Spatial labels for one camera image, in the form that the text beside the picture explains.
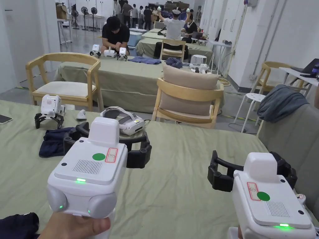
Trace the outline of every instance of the beige pillow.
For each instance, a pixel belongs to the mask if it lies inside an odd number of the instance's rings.
[[[198,89],[215,90],[218,75],[200,74],[191,71],[184,71],[175,67],[163,64],[164,81],[174,85]],[[162,92],[159,108],[188,114],[210,115],[211,102],[198,102],[191,100],[178,99]]]

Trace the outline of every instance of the speaker grille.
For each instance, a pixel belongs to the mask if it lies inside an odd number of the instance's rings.
[[[286,207],[282,202],[267,201],[268,215],[274,217],[290,217]]]
[[[101,162],[92,160],[79,160],[78,163],[73,168],[74,172],[98,174],[102,166]]]

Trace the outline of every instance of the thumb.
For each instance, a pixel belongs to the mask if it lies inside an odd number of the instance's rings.
[[[102,219],[89,218],[81,225],[81,228],[78,229],[78,238],[87,238],[98,235],[109,230],[110,227],[111,221],[108,217]]]

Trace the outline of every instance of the green dot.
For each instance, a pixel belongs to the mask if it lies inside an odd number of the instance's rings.
[[[266,194],[265,192],[258,192],[257,197],[262,201],[269,201],[270,200],[270,196],[268,194]]]
[[[105,159],[105,155],[104,154],[101,154],[101,153],[98,153],[98,154],[94,154],[92,156],[92,158],[94,160],[97,160],[97,161],[101,161],[101,160],[104,160]]]

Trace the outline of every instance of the folded clothing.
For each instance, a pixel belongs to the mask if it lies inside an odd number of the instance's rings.
[[[39,156],[48,158],[54,156],[63,156],[63,139],[66,132],[74,129],[73,127],[56,129],[56,130],[47,130],[45,136],[43,137],[44,141],[42,142]]]
[[[161,61],[159,59],[152,59],[152,58],[144,58],[142,56],[136,56],[133,59],[129,59],[130,62],[137,62],[137,63],[145,63],[150,65],[157,65],[160,64]]]
[[[166,60],[166,64],[175,68],[182,68],[183,63],[181,60],[175,58],[175,57],[170,57]]]
[[[0,220],[0,235],[4,239],[37,239],[39,218],[35,213],[13,215]]]
[[[260,119],[275,123],[308,104],[306,98],[286,85],[277,85],[261,101],[257,111]]]

